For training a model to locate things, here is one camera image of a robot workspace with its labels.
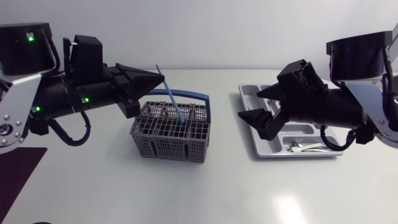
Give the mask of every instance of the blue stick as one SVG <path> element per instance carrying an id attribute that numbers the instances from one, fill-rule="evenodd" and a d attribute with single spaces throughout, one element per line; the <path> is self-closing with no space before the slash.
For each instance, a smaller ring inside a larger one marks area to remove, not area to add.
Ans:
<path id="1" fill-rule="evenodd" d="M 157 68 L 157 71 L 159 72 L 159 74 L 163 75 L 162 72 L 160 71 L 159 66 L 156 65 L 156 68 Z M 170 91 L 170 88 L 169 88 L 169 85 L 168 85 L 167 82 L 166 82 L 166 79 L 164 79 L 164 82 L 163 82 L 163 83 L 164 83 L 164 86 L 166 87 L 167 92 L 169 93 L 170 99 L 172 99 L 173 105 L 174 105 L 174 107 L 175 107 L 175 110 L 176 110 L 177 113 L 178 113 L 178 116 L 179 116 L 180 119 L 181 119 L 181 122 L 184 123 L 184 122 L 185 122 L 184 117 L 182 116 L 182 114 L 181 114 L 181 112 L 180 112 L 180 109 L 178 108 L 177 103 L 176 103 L 175 100 L 174 100 L 173 94 L 172 94 L 172 92 Z"/>

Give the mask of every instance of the black cable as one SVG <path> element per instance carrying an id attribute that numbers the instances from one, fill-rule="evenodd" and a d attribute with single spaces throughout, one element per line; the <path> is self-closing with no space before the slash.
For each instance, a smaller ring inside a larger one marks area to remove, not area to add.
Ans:
<path id="1" fill-rule="evenodd" d="M 394 97 L 396 93 L 394 91 L 392 67 L 387 47 L 383 47 L 383 59 L 384 59 L 384 67 L 386 69 L 386 73 L 382 76 L 383 111 L 384 115 L 389 121 L 389 127 L 393 130 L 398 130 L 398 115 L 394 102 Z"/>
<path id="2" fill-rule="evenodd" d="M 53 75 L 58 75 L 57 72 L 58 72 L 58 70 L 60 69 L 60 66 L 61 66 L 60 57 L 58 56 L 57 48 L 55 47 L 54 42 L 52 41 L 51 38 L 49 38 L 48 40 L 49 40 L 49 44 L 50 44 L 50 47 L 51 47 L 52 54 L 54 54 L 55 68 L 51 72 L 47 72 L 47 73 L 43 74 L 43 77 L 49 77 L 49 76 L 53 76 Z"/>
<path id="3" fill-rule="evenodd" d="M 8 87 L 0 82 L 0 89 L 2 89 L 3 91 L 5 91 L 6 93 L 8 92 Z"/>
<path id="4" fill-rule="evenodd" d="M 326 126 L 322 125 L 321 126 L 321 138 L 322 138 L 323 142 L 325 143 L 325 145 L 329 149 L 331 149 L 333 151 L 344 151 L 344 150 L 346 150 L 354 142 L 354 140 L 356 139 L 356 131 L 354 129 L 352 129 L 347 134 L 346 144 L 344 146 L 338 146 L 336 144 L 331 143 L 326 138 L 325 129 L 326 129 Z"/>
<path id="5" fill-rule="evenodd" d="M 55 133 L 61 138 L 61 140 L 67 143 L 69 146 L 81 146 L 87 141 L 88 137 L 90 136 L 90 120 L 88 119 L 87 114 L 84 111 L 80 113 L 86 123 L 86 133 L 80 140 L 73 140 L 71 137 L 69 137 L 68 133 L 63 130 L 63 128 L 58 124 L 55 119 L 51 119 L 50 121 L 48 121 L 49 126 L 55 131 Z"/>

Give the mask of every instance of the white wall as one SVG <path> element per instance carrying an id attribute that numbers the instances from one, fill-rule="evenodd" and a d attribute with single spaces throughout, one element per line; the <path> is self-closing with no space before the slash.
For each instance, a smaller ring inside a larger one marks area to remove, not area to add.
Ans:
<path id="1" fill-rule="evenodd" d="M 282 69 L 304 58 L 326 78 L 326 42 L 392 30 L 398 1 L 0 0 L 0 24 L 38 21 L 60 53 L 62 37 L 99 38 L 110 65 Z"/>

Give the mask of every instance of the white table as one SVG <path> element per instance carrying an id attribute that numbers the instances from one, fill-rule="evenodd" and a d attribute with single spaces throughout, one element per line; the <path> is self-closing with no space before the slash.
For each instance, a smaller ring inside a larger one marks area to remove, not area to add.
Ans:
<path id="1" fill-rule="evenodd" d="M 164 70 L 171 88 L 211 97 L 204 164 L 142 158 L 129 135 L 133 119 L 116 105 L 87 112 L 92 131 L 80 147 L 52 130 L 30 134 L 23 146 L 48 151 L 4 223 L 398 223 L 398 149 L 377 139 L 337 158 L 255 156 L 249 126 L 236 114 L 238 84 L 275 83 L 278 73 Z M 140 102 L 148 100 L 170 101 Z M 74 139 L 85 131 L 79 114 L 58 121 Z M 347 130 L 334 130 L 345 142 Z"/>

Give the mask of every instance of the basket handle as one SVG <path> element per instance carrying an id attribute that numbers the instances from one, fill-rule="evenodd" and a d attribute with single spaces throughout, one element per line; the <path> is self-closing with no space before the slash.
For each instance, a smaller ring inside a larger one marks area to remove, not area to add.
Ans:
<path id="1" fill-rule="evenodd" d="M 203 100 L 205 102 L 206 107 L 206 122 L 211 124 L 211 115 L 210 115 L 210 97 L 206 94 L 195 93 L 192 91 L 185 90 L 170 90 L 173 96 L 182 96 L 196 100 Z M 151 90 L 147 95 L 168 95 L 168 91 L 165 89 L 154 89 Z"/>

